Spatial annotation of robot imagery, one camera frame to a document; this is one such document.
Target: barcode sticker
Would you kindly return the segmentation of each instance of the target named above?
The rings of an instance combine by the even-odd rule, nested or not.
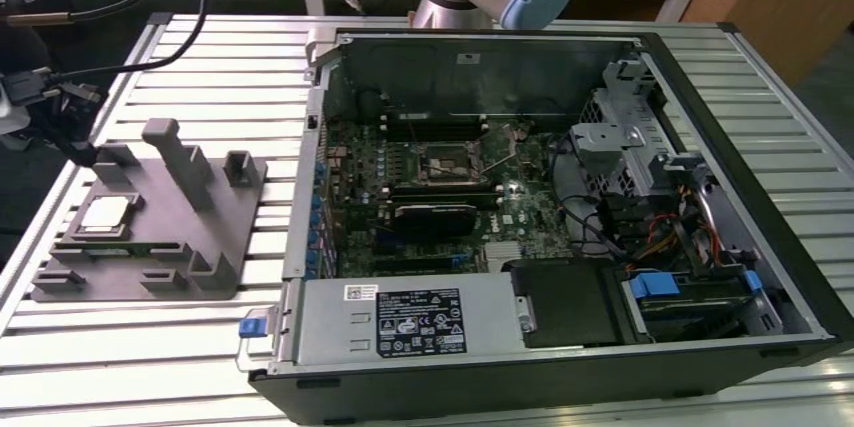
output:
[[[344,300],[373,300],[378,285],[345,285]]]

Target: aluminum extrusion table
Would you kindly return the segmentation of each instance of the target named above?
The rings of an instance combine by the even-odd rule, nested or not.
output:
[[[167,56],[193,25],[149,25],[127,62]],[[218,302],[38,304],[29,280],[94,176],[66,165],[2,276],[0,418],[6,427],[61,425],[289,426],[234,366],[237,320],[276,302],[292,179],[308,94],[306,32],[316,26],[404,27],[401,19],[210,16],[181,60],[126,74],[95,135],[138,140],[149,117],[174,117],[210,157],[246,149],[269,160],[262,205],[237,296]],[[854,306],[854,163],[743,38],[715,25],[561,22],[553,29],[657,32],[848,308]],[[683,141],[684,125],[673,119]],[[252,339],[261,359],[268,339]],[[405,425],[851,425],[854,360],[828,359],[751,379],[719,394],[536,409]]]

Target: warning label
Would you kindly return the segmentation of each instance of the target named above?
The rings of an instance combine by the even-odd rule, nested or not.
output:
[[[465,353],[458,289],[376,293],[376,353],[385,358]]]

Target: metal bracket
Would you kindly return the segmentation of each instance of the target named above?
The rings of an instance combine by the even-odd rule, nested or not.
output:
[[[337,29],[329,27],[316,27],[308,31],[305,38],[305,59],[309,69],[324,64],[337,47]]]
[[[274,337],[272,335],[272,329],[276,325],[277,312],[277,306],[272,305],[269,307],[249,310],[245,317],[242,317],[242,321],[254,319],[264,322],[266,326],[266,335],[262,337],[240,337],[240,343],[237,344],[237,356],[234,358],[234,363],[237,364],[237,370],[240,370],[240,372],[248,373],[253,370],[261,370],[269,365],[272,360],[272,342]],[[249,347],[260,342],[269,342],[270,348],[269,352],[265,352],[265,349],[261,349],[264,352],[258,355],[250,351]]]

